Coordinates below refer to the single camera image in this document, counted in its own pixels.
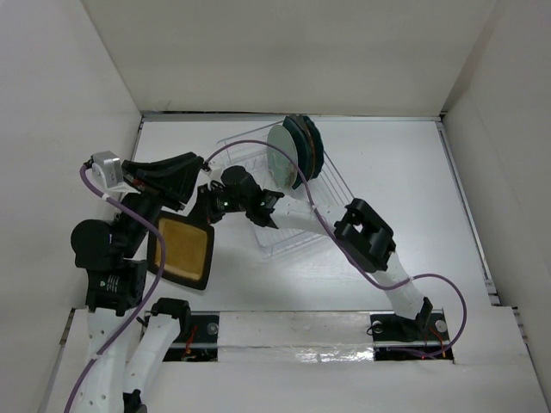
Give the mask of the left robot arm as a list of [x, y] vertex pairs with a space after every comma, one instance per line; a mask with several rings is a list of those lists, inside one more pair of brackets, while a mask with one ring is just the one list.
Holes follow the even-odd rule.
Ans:
[[88, 349], [67, 412], [145, 412], [145, 396], [169, 346], [191, 336], [189, 303], [159, 299], [134, 353], [130, 325], [139, 318], [168, 263], [163, 208], [189, 201], [202, 157], [188, 152], [153, 163], [98, 152], [79, 170], [84, 186], [118, 210], [114, 219], [86, 219], [72, 231], [75, 265], [88, 278]]

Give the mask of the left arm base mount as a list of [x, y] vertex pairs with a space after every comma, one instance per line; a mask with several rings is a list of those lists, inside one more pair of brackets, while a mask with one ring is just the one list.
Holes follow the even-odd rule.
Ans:
[[137, 321], [142, 325], [141, 337], [145, 335], [152, 315], [169, 314], [175, 317], [183, 328], [168, 348], [163, 361], [210, 362], [218, 360], [218, 334], [220, 314], [218, 312], [193, 312], [189, 302], [182, 299], [160, 298], [143, 317]]

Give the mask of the smooth teal round plate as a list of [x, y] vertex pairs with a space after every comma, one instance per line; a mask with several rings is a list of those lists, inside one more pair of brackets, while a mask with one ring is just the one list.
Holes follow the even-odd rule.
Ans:
[[299, 146], [303, 152], [300, 157], [301, 170], [309, 181], [314, 178], [318, 168], [319, 154], [323, 154], [321, 137], [318, 128], [308, 116], [297, 114], [294, 121], [299, 129]]

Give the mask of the yellow square plate black rim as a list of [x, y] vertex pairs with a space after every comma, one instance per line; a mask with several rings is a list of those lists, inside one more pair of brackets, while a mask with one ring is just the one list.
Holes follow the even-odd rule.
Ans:
[[214, 252], [214, 228], [162, 211], [156, 227], [166, 243], [162, 278], [198, 291], [207, 287]]

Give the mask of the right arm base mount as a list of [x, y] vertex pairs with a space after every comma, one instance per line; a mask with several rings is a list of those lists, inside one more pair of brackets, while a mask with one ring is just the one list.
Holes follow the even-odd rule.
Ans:
[[366, 334], [372, 338], [376, 361], [433, 361], [454, 359], [443, 310], [433, 310], [425, 327], [391, 311], [369, 315]]

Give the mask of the teal square plate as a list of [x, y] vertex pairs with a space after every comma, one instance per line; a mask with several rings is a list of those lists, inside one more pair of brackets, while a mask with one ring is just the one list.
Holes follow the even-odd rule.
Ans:
[[305, 121], [298, 115], [288, 115], [283, 126], [290, 132], [297, 155], [296, 164], [306, 179], [313, 172], [313, 142], [306, 129]]

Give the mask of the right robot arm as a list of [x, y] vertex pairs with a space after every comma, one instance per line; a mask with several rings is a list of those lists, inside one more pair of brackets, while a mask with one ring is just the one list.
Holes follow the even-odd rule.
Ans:
[[258, 227], [327, 236], [386, 294], [402, 335], [417, 338], [429, 328], [432, 303], [402, 266], [393, 230], [365, 200], [355, 198], [346, 206], [313, 205], [261, 188], [240, 165], [222, 170], [205, 164], [201, 169], [209, 183], [197, 188], [194, 218], [214, 224], [228, 213], [243, 213]]

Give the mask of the scalloped teal round plate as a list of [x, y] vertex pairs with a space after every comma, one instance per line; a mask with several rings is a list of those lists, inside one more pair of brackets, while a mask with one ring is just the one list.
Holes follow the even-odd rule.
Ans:
[[311, 179], [315, 179], [319, 176], [324, 164], [324, 145], [321, 138], [319, 129], [316, 127], [314, 122], [309, 116], [304, 115], [303, 120], [306, 123], [306, 128], [310, 132], [310, 136], [313, 140], [313, 153], [314, 153], [314, 166]]

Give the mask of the mint floral round plate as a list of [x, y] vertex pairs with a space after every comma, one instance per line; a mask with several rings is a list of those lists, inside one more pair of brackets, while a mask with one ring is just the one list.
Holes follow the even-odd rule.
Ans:
[[279, 188], [293, 187], [297, 170], [294, 164], [298, 154], [291, 133], [282, 125], [273, 126], [268, 133], [268, 169]]

